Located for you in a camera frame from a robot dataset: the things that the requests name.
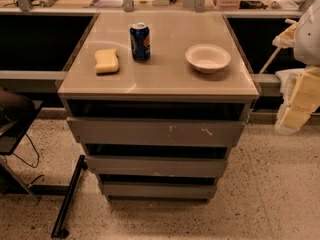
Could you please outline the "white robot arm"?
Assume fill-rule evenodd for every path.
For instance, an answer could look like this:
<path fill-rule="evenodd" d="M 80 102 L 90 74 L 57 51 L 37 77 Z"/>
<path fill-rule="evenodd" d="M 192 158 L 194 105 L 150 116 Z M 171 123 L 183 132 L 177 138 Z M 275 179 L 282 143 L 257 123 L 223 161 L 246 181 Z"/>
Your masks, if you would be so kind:
<path fill-rule="evenodd" d="M 289 135 L 301 129 L 320 107 L 320 0 L 314 0 L 297 23 L 274 38 L 272 44 L 293 48 L 294 58 L 306 65 L 290 73 L 283 87 L 275 130 Z"/>

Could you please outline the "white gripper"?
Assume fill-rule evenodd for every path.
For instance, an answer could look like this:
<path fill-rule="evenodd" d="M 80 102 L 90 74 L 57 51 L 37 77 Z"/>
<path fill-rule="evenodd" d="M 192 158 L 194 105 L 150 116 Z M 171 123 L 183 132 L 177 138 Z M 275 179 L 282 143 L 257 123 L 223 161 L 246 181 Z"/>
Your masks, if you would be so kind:
<path fill-rule="evenodd" d="M 309 120 L 309 112 L 313 113 L 320 107 L 320 67 L 280 70 L 275 75 L 280 80 L 281 94 L 295 85 L 289 99 L 289 105 L 294 107 L 282 104 L 275 123 L 278 133 L 290 135 L 298 132 Z"/>

